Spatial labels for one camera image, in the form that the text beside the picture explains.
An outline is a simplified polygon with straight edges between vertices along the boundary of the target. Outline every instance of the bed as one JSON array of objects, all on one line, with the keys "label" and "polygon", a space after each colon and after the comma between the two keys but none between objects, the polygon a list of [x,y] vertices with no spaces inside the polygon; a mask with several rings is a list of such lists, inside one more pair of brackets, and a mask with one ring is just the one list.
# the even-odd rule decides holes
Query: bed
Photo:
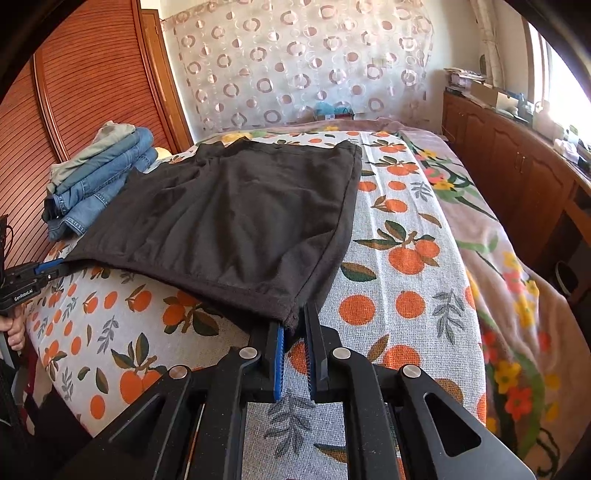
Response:
[{"label": "bed", "polygon": [[[322,324],[373,362],[420,365],[539,478],[552,477],[591,419],[591,385],[580,381],[591,378],[589,351],[564,298],[521,264],[446,144],[386,119],[207,142],[241,136],[362,147],[352,242]],[[55,244],[48,259],[74,244]],[[93,436],[167,368],[203,368],[248,341],[199,299],[99,266],[48,285],[28,305],[27,331],[39,358],[35,400],[53,384]],[[342,408],[311,403],[305,373],[299,342],[280,403],[249,408],[243,478],[346,477]]]}]

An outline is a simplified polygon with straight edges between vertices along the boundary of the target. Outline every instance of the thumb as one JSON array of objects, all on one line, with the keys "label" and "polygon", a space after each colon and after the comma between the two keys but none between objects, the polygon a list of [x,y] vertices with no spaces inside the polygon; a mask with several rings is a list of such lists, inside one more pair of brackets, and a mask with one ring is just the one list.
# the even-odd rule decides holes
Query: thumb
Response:
[{"label": "thumb", "polygon": [[7,332],[12,328],[12,319],[0,317],[0,332]]}]

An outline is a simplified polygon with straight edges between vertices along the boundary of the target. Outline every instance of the cardboard box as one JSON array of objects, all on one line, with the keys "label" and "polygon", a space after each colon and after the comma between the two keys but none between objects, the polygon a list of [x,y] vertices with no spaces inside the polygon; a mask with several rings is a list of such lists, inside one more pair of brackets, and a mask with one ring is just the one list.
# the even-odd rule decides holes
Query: cardboard box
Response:
[{"label": "cardboard box", "polygon": [[517,98],[510,97],[506,93],[491,85],[487,85],[486,83],[482,84],[473,81],[470,85],[470,93],[485,104],[500,110],[507,110],[508,108],[519,104]]}]

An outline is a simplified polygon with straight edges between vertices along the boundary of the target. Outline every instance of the stack of folded jeans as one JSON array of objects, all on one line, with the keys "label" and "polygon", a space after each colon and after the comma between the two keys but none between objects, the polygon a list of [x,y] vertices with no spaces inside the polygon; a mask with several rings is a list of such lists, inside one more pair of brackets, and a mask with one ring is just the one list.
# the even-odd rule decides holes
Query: stack of folded jeans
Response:
[{"label": "stack of folded jeans", "polygon": [[79,160],[80,154],[77,155],[72,159],[77,160],[77,164],[67,171],[65,178],[55,182],[52,172],[42,214],[49,229],[49,240],[55,242],[72,233],[83,235],[123,188],[131,169],[144,172],[156,160],[158,154],[151,148],[153,140],[150,130],[141,127],[133,128],[132,133],[110,146],[103,142],[97,148],[95,139],[83,152],[100,151],[83,161]]}]

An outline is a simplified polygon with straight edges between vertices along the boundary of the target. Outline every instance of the window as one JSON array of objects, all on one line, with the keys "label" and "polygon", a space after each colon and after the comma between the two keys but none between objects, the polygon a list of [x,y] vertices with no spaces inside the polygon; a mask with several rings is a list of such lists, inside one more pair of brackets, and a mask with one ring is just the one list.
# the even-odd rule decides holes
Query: window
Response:
[{"label": "window", "polygon": [[566,63],[532,26],[531,56],[534,74],[534,102],[548,100],[550,117],[565,128],[577,128],[579,136],[591,142],[591,101]]}]

